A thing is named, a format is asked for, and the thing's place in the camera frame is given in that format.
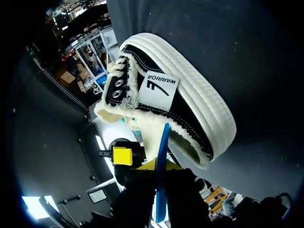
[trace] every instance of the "white panel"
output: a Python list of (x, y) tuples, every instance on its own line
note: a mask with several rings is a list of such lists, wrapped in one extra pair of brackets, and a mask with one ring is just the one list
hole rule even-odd
[(136, 141), (132, 130), (125, 126), (121, 121), (116, 123), (105, 123), (100, 118), (96, 118), (94, 122), (97, 125), (100, 137), (104, 141), (106, 148), (109, 147), (111, 142), (118, 138), (125, 138), (132, 142)]

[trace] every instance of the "cardboard box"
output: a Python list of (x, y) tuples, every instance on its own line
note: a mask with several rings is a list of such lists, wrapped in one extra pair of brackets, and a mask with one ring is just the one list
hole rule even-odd
[(86, 89), (84, 87), (84, 84), (82, 83), (82, 81), (77, 82), (79, 89), (81, 90), (81, 92), (86, 93)]
[(82, 80), (85, 80), (87, 77), (90, 77), (90, 72), (88, 72), (88, 70), (86, 68), (84, 68), (82, 66), (82, 64), (78, 63), (77, 66), (78, 66), (79, 70), (81, 71), (79, 76), (81, 77)]
[(71, 73), (67, 71), (60, 78), (66, 81), (67, 83), (71, 83), (76, 79), (73, 75), (71, 75)]

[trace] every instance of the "metal eyelet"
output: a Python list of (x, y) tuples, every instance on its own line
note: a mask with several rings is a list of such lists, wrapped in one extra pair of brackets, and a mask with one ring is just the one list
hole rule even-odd
[(116, 86), (116, 87), (119, 87), (119, 86), (121, 86), (123, 83), (124, 83), (124, 81), (123, 81), (122, 79), (120, 79), (120, 80), (118, 80), (118, 81), (115, 82), (115, 86)]
[(112, 93), (113, 98), (118, 98), (122, 94), (121, 90), (116, 90)]

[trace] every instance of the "canvas shoe upper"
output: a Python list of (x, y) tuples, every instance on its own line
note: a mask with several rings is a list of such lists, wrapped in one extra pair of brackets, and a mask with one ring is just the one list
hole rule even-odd
[[(165, 123), (170, 123), (170, 140), (200, 168), (229, 147), (236, 134), (231, 112), (212, 85), (177, 50), (156, 35), (142, 33), (127, 39), (120, 51), (116, 63), (108, 66), (102, 100), (95, 107), (99, 117), (108, 123), (124, 118), (133, 130), (142, 131), (146, 151), (156, 144), (147, 156), (151, 159), (157, 156), (159, 137), (155, 136), (162, 132), (157, 128)], [(144, 82), (147, 72), (155, 76), (149, 74)], [(159, 101), (159, 97), (169, 96), (161, 87), (162, 83), (171, 83), (167, 76), (180, 80), (168, 110)], [(148, 99), (152, 105), (141, 102), (141, 86), (156, 94), (155, 99)]]

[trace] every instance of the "cable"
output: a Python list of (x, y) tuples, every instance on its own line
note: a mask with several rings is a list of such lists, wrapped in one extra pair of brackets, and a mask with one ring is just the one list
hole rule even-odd
[(66, 207), (65, 207), (62, 203), (57, 204), (57, 206), (59, 206), (59, 205), (61, 205), (61, 206), (64, 208), (64, 210), (66, 210), (67, 215), (72, 219), (72, 221), (75, 223), (75, 225), (79, 227), (79, 225), (75, 222), (75, 220), (73, 219), (73, 217), (72, 217), (72, 216), (70, 215), (70, 213), (67, 211)]

